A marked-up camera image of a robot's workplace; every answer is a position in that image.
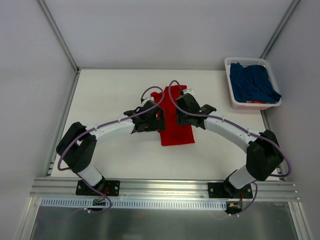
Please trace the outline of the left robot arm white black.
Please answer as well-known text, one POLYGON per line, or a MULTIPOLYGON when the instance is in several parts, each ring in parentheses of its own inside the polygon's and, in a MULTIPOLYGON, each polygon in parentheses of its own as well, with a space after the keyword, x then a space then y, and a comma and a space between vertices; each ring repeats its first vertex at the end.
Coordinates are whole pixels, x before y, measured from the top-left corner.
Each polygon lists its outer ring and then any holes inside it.
POLYGON ((92 164, 96 147, 117 137, 164 129, 163 108, 153 100, 147 100, 143 106, 127 110, 118 119, 101 125, 73 123, 58 143, 56 153, 60 156, 59 161, 64 161, 68 170, 81 177, 93 195, 106 194, 110 187, 92 164))

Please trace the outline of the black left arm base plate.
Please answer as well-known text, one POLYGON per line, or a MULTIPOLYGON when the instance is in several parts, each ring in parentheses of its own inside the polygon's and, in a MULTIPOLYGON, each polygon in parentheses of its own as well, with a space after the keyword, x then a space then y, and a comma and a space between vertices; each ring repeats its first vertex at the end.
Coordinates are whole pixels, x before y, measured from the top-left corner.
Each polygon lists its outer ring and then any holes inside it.
MULTIPOLYGON (((93 188, 106 196, 118 197, 120 191, 120 181, 119 180, 105 180, 102 179, 93 188)), ((100 193, 89 188, 82 180, 77 182, 77 187, 75 194, 77 196, 101 196, 100 193)))

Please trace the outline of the red t shirt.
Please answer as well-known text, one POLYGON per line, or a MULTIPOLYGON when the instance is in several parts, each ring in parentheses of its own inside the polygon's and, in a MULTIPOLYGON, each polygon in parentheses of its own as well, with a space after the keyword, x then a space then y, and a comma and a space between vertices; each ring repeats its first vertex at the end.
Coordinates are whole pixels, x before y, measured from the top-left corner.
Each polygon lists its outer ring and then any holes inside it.
POLYGON ((159 130, 161 145, 164 147, 194 144, 190 125, 178 125, 176 107, 169 97, 169 87, 164 89, 164 99, 159 105, 164 110, 165 130, 159 130))

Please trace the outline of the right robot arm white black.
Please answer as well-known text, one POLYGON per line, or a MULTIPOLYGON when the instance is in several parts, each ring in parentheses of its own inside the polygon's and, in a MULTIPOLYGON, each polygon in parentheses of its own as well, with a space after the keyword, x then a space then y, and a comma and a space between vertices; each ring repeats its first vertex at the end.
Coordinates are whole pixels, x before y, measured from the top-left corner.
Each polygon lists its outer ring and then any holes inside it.
POLYGON ((255 181, 265 181, 285 159, 278 140, 270 130, 251 131, 226 119, 211 105, 200 106, 190 93, 175 100, 177 123, 216 133, 238 146, 246 154, 245 165, 232 172, 222 187, 213 190, 236 198, 242 189, 255 181))

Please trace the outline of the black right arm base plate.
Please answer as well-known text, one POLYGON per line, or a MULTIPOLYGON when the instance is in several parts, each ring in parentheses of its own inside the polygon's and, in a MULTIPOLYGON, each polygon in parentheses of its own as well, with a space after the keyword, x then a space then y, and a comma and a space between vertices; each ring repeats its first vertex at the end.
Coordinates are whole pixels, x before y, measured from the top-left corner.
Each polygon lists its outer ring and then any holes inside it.
POLYGON ((211 199, 252 199, 253 191, 250 184, 236 189, 231 184, 224 182, 208 182, 208 196, 211 199))

